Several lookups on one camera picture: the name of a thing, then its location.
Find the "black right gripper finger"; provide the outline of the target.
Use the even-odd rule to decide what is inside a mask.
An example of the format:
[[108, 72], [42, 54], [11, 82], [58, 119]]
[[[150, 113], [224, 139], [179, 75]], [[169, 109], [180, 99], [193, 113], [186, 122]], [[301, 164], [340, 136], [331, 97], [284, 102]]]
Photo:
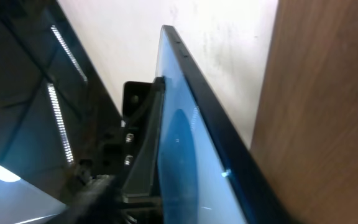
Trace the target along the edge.
[[157, 77], [153, 101], [146, 117], [140, 121], [124, 121], [122, 137], [129, 173], [122, 186], [125, 197], [149, 197], [158, 187], [157, 154], [160, 142], [165, 81]]

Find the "blue Galaxy smartphone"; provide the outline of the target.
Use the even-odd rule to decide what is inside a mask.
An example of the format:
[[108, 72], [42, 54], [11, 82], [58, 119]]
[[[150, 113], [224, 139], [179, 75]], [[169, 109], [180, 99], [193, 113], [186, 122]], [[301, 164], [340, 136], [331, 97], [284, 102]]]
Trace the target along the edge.
[[161, 29], [157, 74], [165, 223], [293, 223], [173, 26]]

